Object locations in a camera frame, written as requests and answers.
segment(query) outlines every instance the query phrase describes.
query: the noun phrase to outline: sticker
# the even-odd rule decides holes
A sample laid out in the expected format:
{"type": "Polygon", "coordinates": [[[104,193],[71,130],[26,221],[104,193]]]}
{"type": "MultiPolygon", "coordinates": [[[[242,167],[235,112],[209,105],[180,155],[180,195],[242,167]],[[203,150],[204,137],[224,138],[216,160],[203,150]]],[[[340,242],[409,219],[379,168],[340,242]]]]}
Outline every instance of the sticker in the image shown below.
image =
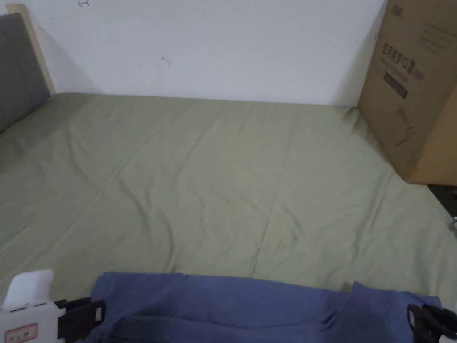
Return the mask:
{"type": "Polygon", "coordinates": [[[38,324],[32,324],[7,331],[5,334],[5,343],[21,343],[37,337],[38,324]]]}
{"type": "Polygon", "coordinates": [[[101,321],[101,307],[97,307],[97,311],[95,312],[95,321],[101,321]]]}
{"type": "Polygon", "coordinates": [[[409,323],[414,326],[414,314],[411,311],[409,311],[409,323]]]}
{"type": "Polygon", "coordinates": [[[408,91],[404,88],[400,82],[392,77],[389,73],[384,74],[384,80],[403,98],[406,99],[408,91]]]}

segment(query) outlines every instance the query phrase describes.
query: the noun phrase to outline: mattress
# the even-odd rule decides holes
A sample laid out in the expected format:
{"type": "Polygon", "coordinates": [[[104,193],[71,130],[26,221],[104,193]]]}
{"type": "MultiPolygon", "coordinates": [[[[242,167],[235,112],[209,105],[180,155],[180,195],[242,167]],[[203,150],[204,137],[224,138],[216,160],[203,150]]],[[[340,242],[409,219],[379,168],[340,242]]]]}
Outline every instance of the mattress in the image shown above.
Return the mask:
{"type": "Polygon", "coordinates": [[[457,300],[452,219],[357,109],[59,94],[0,136],[0,291],[55,271],[354,281],[457,300]]]}

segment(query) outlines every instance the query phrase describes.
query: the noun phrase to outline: white wall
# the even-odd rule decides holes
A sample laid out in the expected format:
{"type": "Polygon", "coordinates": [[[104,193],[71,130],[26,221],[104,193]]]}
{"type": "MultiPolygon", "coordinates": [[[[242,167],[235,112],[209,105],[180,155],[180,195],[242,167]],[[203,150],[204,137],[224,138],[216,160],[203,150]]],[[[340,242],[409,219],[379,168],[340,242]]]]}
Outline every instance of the white wall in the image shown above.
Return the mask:
{"type": "Polygon", "coordinates": [[[3,14],[7,14],[8,12],[6,11],[6,7],[5,7],[5,1],[4,0],[0,0],[0,16],[3,15],[3,14]]]}
{"type": "Polygon", "coordinates": [[[384,6],[384,0],[23,2],[58,92],[351,105],[384,6]]]}

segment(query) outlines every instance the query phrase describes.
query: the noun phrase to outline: wall mark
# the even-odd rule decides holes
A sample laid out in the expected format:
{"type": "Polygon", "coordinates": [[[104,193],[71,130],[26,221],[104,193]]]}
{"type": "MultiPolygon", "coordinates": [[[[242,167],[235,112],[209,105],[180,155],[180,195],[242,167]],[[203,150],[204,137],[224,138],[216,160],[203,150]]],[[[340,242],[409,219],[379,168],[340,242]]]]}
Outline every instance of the wall mark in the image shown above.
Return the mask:
{"type": "Polygon", "coordinates": [[[165,61],[166,63],[168,63],[168,66],[171,67],[170,61],[167,60],[165,57],[162,56],[160,59],[163,60],[163,61],[165,61]]]}

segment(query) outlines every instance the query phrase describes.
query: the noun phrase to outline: red label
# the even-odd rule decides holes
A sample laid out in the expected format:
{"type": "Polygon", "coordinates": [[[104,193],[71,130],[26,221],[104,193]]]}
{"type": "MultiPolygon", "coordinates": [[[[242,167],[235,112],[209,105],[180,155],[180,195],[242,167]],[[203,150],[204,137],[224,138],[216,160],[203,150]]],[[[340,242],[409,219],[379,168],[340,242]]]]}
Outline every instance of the red label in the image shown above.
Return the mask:
{"type": "Polygon", "coordinates": [[[37,337],[38,324],[32,324],[7,331],[5,334],[5,343],[22,343],[37,337]]]}

